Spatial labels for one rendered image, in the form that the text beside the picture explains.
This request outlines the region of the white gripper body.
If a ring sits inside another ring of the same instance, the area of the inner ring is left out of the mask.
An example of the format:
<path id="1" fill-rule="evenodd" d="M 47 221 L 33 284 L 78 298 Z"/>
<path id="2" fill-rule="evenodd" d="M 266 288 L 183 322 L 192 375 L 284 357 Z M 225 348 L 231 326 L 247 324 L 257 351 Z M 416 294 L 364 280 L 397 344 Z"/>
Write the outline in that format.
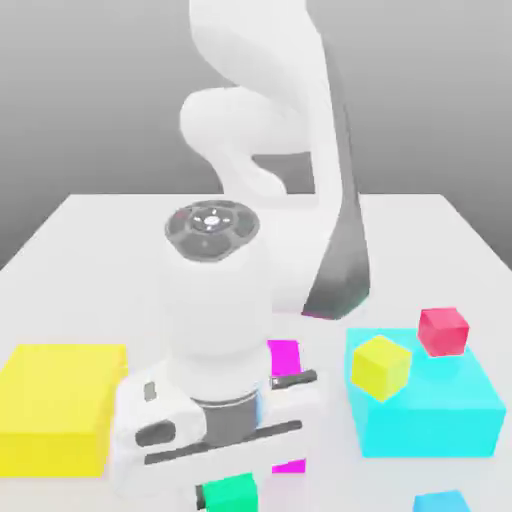
<path id="1" fill-rule="evenodd" d="M 110 479 L 128 496 L 195 486 L 308 456 L 322 412 L 316 384 L 264 384 L 223 401 L 193 400 L 172 384 L 118 387 Z"/>

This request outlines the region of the small green cube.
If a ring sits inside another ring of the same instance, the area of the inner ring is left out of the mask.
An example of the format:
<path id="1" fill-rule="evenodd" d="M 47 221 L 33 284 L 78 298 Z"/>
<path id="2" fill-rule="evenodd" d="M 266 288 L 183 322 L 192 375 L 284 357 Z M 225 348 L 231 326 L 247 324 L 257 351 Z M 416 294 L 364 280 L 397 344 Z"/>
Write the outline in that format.
<path id="1" fill-rule="evenodd" d="M 259 512 L 258 488 L 251 473 L 202 486 L 207 512 Z"/>

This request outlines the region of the small yellow cube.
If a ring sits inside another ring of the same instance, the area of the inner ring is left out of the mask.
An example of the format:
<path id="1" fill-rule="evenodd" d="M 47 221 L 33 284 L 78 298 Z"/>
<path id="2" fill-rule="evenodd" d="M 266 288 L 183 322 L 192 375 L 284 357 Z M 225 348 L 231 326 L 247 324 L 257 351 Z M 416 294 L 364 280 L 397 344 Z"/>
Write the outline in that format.
<path id="1" fill-rule="evenodd" d="M 350 381 L 385 402 L 407 385 L 411 363 L 411 351 L 378 335 L 354 350 Z"/>

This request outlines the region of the small red cube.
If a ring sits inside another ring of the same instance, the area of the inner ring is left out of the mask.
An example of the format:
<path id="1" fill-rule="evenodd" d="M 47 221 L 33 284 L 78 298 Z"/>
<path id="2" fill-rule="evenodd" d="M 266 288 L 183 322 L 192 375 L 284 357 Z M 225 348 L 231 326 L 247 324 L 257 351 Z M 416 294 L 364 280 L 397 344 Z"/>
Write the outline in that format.
<path id="1" fill-rule="evenodd" d="M 468 334 L 469 324 L 455 307 L 421 311 L 417 336 L 431 357 L 462 355 Z"/>

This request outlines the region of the small blue cube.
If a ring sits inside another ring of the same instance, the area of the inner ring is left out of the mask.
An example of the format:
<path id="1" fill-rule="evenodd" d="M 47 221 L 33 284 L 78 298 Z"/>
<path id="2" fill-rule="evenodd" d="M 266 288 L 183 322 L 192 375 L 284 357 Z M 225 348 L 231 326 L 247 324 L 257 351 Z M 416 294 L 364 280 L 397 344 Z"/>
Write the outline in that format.
<path id="1" fill-rule="evenodd" d="M 414 498 L 412 512 L 471 512 L 458 490 L 426 493 Z"/>

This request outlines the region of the large magenta box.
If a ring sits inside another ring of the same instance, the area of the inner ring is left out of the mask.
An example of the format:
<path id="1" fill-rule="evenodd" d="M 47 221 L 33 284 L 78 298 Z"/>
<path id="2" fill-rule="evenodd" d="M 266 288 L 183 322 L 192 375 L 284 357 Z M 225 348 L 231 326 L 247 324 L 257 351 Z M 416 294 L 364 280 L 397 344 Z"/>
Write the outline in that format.
<path id="1" fill-rule="evenodd" d="M 295 340 L 269 340 L 267 342 L 271 353 L 271 375 L 283 377 L 301 372 L 301 362 L 298 343 Z M 293 460 L 286 464 L 272 467 L 273 474 L 304 474 L 306 460 Z"/>

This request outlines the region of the large cyan box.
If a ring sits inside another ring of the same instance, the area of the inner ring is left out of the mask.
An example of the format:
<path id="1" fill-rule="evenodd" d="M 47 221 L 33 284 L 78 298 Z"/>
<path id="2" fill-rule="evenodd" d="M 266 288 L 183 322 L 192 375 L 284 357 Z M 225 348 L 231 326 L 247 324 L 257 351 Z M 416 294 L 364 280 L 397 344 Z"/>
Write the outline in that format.
<path id="1" fill-rule="evenodd" d="M 351 383 L 356 348 L 383 335 L 412 352 L 404 389 L 379 402 Z M 412 328 L 349 328 L 344 378 L 362 455 L 378 457 L 490 457 L 506 415 L 473 351 L 431 357 Z"/>

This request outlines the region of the large yellow box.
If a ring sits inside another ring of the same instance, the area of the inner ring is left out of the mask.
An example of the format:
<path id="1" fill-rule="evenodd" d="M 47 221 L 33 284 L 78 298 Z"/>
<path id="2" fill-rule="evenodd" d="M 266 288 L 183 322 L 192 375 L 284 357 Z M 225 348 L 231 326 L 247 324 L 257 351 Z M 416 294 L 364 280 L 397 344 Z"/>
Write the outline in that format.
<path id="1" fill-rule="evenodd" d="M 0 478 L 99 478 L 123 344 L 20 344 L 0 369 Z"/>

